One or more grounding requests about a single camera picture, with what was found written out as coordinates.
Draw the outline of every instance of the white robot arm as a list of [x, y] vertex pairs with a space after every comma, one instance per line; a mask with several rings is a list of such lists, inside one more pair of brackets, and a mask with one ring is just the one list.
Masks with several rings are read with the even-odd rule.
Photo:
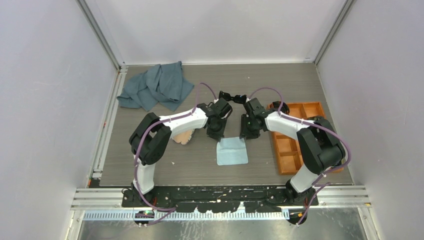
[[[243, 106], [246, 114], [241, 116], [240, 138], [258, 138], [260, 130], [263, 130], [279, 132], [299, 141], [304, 164], [297, 174], [286, 183], [285, 195], [289, 200], [304, 197], [318, 176], [339, 163], [345, 156], [345, 150], [340, 141], [324, 131], [318, 131], [316, 128], [304, 124], [304, 122], [310, 122], [333, 130], [330, 123], [324, 118], [317, 118], [315, 121], [301, 120], [301, 123], [297, 123], [282, 118], [275, 108], [265, 109], [256, 98], [248, 100]], [[190, 111], [160, 117], [149, 113], [129, 139], [133, 154], [136, 153], [141, 136], [150, 125], [159, 120], [185, 115], [188, 112]], [[199, 104], [191, 116], [155, 126], [152, 132], [156, 135], [153, 137], [148, 135], [138, 159], [137, 178], [141, 193], [146, 194], [154, 187], [155, 165], [164, 154], [170, 138], [188, 130], [207, 128], [206, 134], [220, 141], [224, 137], [226, 121], [231, 112], [232, 108], [228, 102], [220, 98], [210, 105]]]
[[224, 137], [227, 118], [232, 111], [233, 109], [228, 102], [221, 98], [209, 105], [201, 103], [197, 105], [197, 108], [191, 115], [172, 121], [171, 119], [191, 113], [192, 110], [159, 117], [154, 113], [147, 114], [129, 139], [134, 157], [142, 135], [147, 128], [157, 121], [165, 122], [152, 129], [152, 132], [156, 133], [156, 135], [147, 135], [141, 148], [136, 173], [141, 193], [146, 194], [155, 186], [153, 177], [156, 162], [163, 156], [170, 138], [188, 130], [206, 128], [206, 134], [209, 137], [220, 141]]

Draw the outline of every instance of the orange compartment tray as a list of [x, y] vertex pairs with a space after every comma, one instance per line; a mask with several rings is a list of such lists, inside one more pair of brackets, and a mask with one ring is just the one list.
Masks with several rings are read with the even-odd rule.
[[[315, 116], [323, 116], [326, 118], [323, 106], [318, 101], [287, 103], [287, 105], [290, 109], [290, 116], [300, 119], [307, 119]], [[295, 175], [304, 164], [298, 141], [279, 132], [272, 131], [270, 134], [272, 135], [272, 141], [274, 143], [274, 151], [279, 174]], [[342, 170], [343, 168], [338, 169], [333, 173], [339, 173]]]

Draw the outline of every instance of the gray towel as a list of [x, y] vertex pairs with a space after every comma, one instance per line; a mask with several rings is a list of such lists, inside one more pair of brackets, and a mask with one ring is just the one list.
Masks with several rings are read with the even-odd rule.
[[155, 65], [131, 77], [117, 97], [125, 108], [150, 111], [158, 102], [175, 111], [193, 90], [194, 85], [183, 77], [181, 61]]

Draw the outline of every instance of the small blue towel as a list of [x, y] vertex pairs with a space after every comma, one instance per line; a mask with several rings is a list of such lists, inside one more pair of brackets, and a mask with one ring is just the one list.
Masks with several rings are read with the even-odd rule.
[[248, 151], [244, 138], [221, 138], [216, 145], [216, 162], [222, 165], [237, 165], [248, 163]]
[[122, 94], [117, 97], [119, 106], [144, 108], [150, 111], [158, 102], [175, 111], [187, 98], [194, 85], [183, 77], [181, 62], [155, 65], [146, 72], [131, 77]]

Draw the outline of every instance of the purple cable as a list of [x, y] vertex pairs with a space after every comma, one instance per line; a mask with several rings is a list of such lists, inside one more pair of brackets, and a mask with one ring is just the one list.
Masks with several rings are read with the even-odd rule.
[[[276, 89], [274, 89], [274, 88], [272, 88], [272, 87], [261, 87], [261, 88], [259, 88], [259, 89], [257, 89], [257, 90], [255, 90], [250, 96], [249, 96], [249, 99], [251, 99], [252, 98], [252, 96], [253, 96], [253, 94], [255, 94], [257, 91], [259, 91], [259, 90], [262, 90], [262, 89], [269, 89], [269, 90], [272, 90], [272, 91], [274, 91], [274, 92], [276, 92], [278, 95], [279, 95], [279, 98], [280, 98], [280, 101], [281, 101], [281, 103], [283, 103], [283, 96], [281, 95], [281, 93], [278, 91], [278, 90], [276, 90]], [[321, 180], [322, 178], [323, 178], [323, 176], [324, 175], [326, 175], [326, 174], [328, 174], [328, 173], [331, 173], [331, 172], [333, 172], [333, 171], [336, 171], [336, 170], [338, 170], [338, 169], [341, 169], [341, 168], [343, 168], [343, 167], [345, 167], [345, 166], [347, 166], [350, 162], [351, 162], [351, 159], [352, 159], [352, 153], [351, 153], [351, 148], [348, 146], [348, 144], [339, 136], [339, 135], [337, 135], [337, 133], [335, 133], [335, 132], [333, 132], [333, 131], [331, 131], [330, 129], [328, 129], [328, 128], [325, 128], [325, 127], [323, 127], [323, 126], [320, 126], [320, 125], [317, 125], [317, 124], [314, 124], [314, 123], [310, 123], [310, 122], [308, 122], [308, 121], [302, 121], [302, 120], [300, 120], [300, 119], [297, 119], [297, 118], [294, 118], [294, 117], [291, 117], [291, 116], [289, 116], [289, 115], [287, 115], [287, 114], [285, 114], [285, 113], [282, 113], [281, 112], [281, 108], [282, 108], [282, 106], [283, 106], [283, 104], [280, 104], [279, 105], [279, 107], [278, 107], [278, 110], [277, 110], [277, 112], [278, 112], [278, 114], [280, 115], [280, 117], [282, 117], [282, 118], [284, 118], [284, 119], [287, 119], [287, 120], [290, 120], [290, 121], [293, 121], [293, 122], [296, 122], [296, 123], [300, 123], [300, 124], [305, 124], [305, 125], [308, 125], [308, 126], [311, 126], [311, 127], [314, 127], [314, 128], [317, 128], [317, 129], [320, 129], [320, 130], [323, 130], [323, 131], [326, 131], [327, 133], [329, 133], [329, 134], [331, 134], [331, 135], [333, 135], [335, 138], [337, 138], [343, 145], [344, 145], [344, 148], [346, 148], [346, 152], [347, 152], [347, 158], [346, 158], [346, 161], [344, 162], [344, 163], [342, 163], [340, 166], [337, 166], [337, 167], [334, 167], [334, 168], [330, 168], [330, 169], [328, 169], [328, 170], [326, 170], [326, 171], [324, 171], [322, 174], [320, 174], [317, 178], [316, 178], [316, 180], [315, 181], [313, 181], [313, 183], [312, 183], [312, 185], [315, 185], [315, 184], [317, 184], [318, 183], [318, 181], [319, 180]], [[316, 192], [315, 192], [315, 194], [313, 195], [313, 197], [312, 197], [312, 199], [309, 201], [309, 204], [308, 204], [308, 206], [306, 207], [306, 210], [305, 210], [305, 214], [300, 218], [300, 220], [297, 222], [297, 225], [299, 225], [300, 224], [300, 222], [303, 220], [303, 218], [304, 218], [304, 216], [306, 215], [306, 213], [308, 212], [308, 209], [309, 209], [309, 207], [311, 206], [311, 204], [312, 204], [312, 200], [315, 198], [315, 196], [317, 195], [317, 193], [319, 192], [319, 191], [321, 191], [324, 187], [326, 187], [326, 186], [328, 186], [330, 184], [330, 182], [327, 182], [326, 184], [324, 184], [323, 186], [321, 186]]]
[[[206, 84], [206, 83], [204, 83], [204, 82], [199, 83], [199, 85], [204, 85], [204, 86], [206, 86], [206, 87], [207, 87], [207, 88], [208, 88], [208, 89], [212, 92], [214, 99], [215, 99], [215, 100], [217, 99], [217, 96], [215, 95], [214, 91], [212, 90], [212, 88], [211, 88], [209, 85], [207, 85], [207, 84]], [[153, 206], [150, 202], [148, 202], [148, 201], [146, 200], [146, 198], [143, 196], [142, 192], [140, 191], [140, 189], [141, 189], [141, 188], [140, 188], [139, 180], [138, 180], [138, 177], [137, 177], [137, 170], [139, 169], [138, 159], [139, 159], [139, 156], [140, 156], [140, 152], [141, 152], [141, 150], [142, 150], [143, 143], [144, 143], [144, 141], [145, 141], [145, 139], [146, 139], [147, 135], [150, 133], [150, 131], [151, 131], [151, 130], [155, 127], [155, 126], [157, 126], [157, 125], [159, 125], [159, 124], [162, 124], [162, 123], [166, 123], [166, 122], [170, 122], [170, 121], [174, 121], [174, 120], [178, 120], [178, 119], [182, 119], [182, 118], [185, 118], [185, 117], [191, 116], [191, 115], [195, 112], [195, 110], [196, 110], [196, 107], [197, 107], [197, 104], [198, 104], [198, 97], [199, 97], [199, 87], [198, 87], [198, 86], [196, 86], [196, 98], [195, 98], [195, 101], [194, 101], [194, 107], [193, 107], [193, 109], [191, 110], [191, 112], [188, 112], [187, 114], [184, 114], [184, 115], [181, 115], [181, 116], [172, 117], [171, 119], [160, 120], [160, 121], [157, 121], [157, 122], [153, 123], [152, 125], [150, 125], [150, 126], [146, 129], [146, 131], [144, 132], [143, 136], [141, 137], [140, 143], [138, 144], [137, 152], [135, 153], [135, 157], [134, 157], [134, 166], [135, 166], [135, 168], [134, 168], [134, 179], [135, 179], [135, 184], [136, 184], [136, 187], [137, 187], [138, 193], [140, 194], [140, 197], [141, 197], [141, 199], [143, 199], [144, 203], [145, 203], [146, 205], [148, 205], [149, 207], [151, 207], [151, 208], [153, 208], [153, 209], [155, 209], [155, 210], [157, 210], [157, 211], [161, 211], [161, 212], [168, 212], [167, 214], [165, 214], [165, 215], [164, 215], [164, 216], [162, 216], [161, 218], [159, 218], [159, 219], [157, 219], [157, 220], [155, 220], [155, 221], [153, 221], [153, 222], [149, 222], [149, 223], [147, 224], [147, 226], [151, 226], [151, 225], [153, 225], [153, 224], [157, 224], [157, 223], [158, 223], [158, 222], [160, 222], [162, 219], [166, 218], [168, 215], [170, 215], [172, 212], [174, 212], [174, 211], [176, 210], [176, 208], [175, 208], [175, 207], [172, 207], [172, 208], [158, 208], [158, 207], [156, 207], [156, 206]]]
[[306, 214], [308, 213], [309, 208], [312, 205], [312, 201], [314, 200], [314, 198], [317, 197], [317, 194], [319, 191], [321, 191], [323, 188], [327, 187], [328, 185], [330, 185], [331, 182], [327, 182], [326, 184], [323, 184], [320, 188], [318, 188], [318, 190], [315, 191], [315, 193], [312, 195], [312, 198], [309, 201], [309, 204], [306, 207], [305, 212], [303, 213], [302, 217], [299, 219], [299, 221], [297, 221], [296, 225], [299, 227], [299, 224], [301, 224], [302, 220], [304, 219], [304, 217], [306, 216]]

